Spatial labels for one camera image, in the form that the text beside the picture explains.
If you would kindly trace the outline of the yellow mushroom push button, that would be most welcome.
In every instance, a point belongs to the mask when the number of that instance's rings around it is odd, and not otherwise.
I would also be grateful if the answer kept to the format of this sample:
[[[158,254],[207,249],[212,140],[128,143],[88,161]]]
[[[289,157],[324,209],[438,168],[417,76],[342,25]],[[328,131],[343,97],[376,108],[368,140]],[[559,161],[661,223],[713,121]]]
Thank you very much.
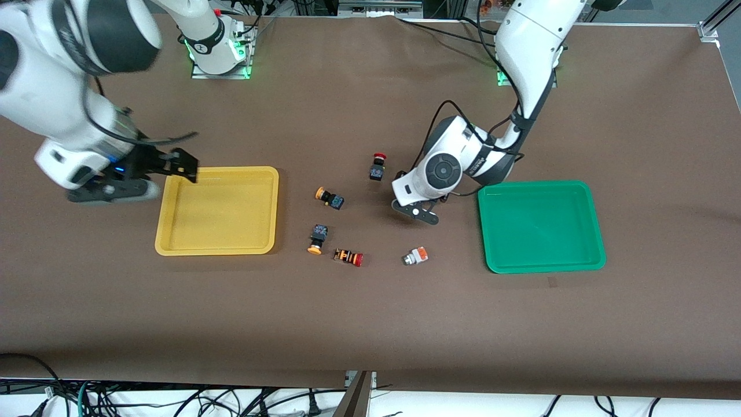
[[[322,254],[322,247],[328,237],[328,227],[317,224],[313,227],[310,235],[311,243],[307,248],[308,253]]]
[[[340,210],[342,206],[344,205],[344,198],[337,195],[336,193],[328,192],[324,187],[319,187],[317,189],[317,193],[315,193],[315,198],[321,202],[325,206],[331,207],[335,210]]]

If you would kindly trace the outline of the yellow plastic tray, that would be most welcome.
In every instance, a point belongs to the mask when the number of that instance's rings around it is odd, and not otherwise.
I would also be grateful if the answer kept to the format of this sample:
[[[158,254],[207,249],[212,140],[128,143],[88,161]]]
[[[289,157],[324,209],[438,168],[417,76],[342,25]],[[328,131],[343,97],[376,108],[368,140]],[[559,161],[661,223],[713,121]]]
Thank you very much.
[[[165,257],[267,254],[280,175],[269,166],[200,168],[165,180],[155,249]]]

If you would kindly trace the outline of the green plastic tray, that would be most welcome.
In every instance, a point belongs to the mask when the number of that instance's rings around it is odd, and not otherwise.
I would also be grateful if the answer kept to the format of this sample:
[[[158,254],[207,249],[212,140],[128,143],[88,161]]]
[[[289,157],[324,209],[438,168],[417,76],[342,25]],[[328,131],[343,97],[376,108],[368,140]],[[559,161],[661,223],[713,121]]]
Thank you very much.
[[[597,271],[606,264],[590,187],[504,182],[477,193],[485,263],[498,274]]]

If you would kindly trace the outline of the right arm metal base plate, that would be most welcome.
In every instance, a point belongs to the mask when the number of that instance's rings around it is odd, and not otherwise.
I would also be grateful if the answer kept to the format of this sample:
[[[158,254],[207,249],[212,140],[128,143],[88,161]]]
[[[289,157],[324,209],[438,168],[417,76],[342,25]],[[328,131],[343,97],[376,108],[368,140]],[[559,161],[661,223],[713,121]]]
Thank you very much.
[[[212,45],[186,44],[192,61],[192,79],[246,80],[251,78],[252,61],[259,27],[232,21],[222,39]]]

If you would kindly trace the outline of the aluminium frame rail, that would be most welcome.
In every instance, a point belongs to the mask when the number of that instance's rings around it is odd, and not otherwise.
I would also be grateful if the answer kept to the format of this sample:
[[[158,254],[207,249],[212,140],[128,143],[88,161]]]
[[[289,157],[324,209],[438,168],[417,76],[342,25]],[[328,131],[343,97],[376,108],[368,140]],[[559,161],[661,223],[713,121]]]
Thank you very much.
[[[338,0],[339,17],[401,16],[423,19],[423,0]]]

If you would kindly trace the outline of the grey table support post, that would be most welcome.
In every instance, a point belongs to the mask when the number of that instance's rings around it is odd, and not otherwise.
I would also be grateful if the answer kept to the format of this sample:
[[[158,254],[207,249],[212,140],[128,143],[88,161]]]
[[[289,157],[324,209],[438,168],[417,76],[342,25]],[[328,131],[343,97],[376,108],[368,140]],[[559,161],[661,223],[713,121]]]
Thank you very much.
[[[347,390],[332,417],[368,417],[371,393],[377,388],[374,371],[347,371]]]

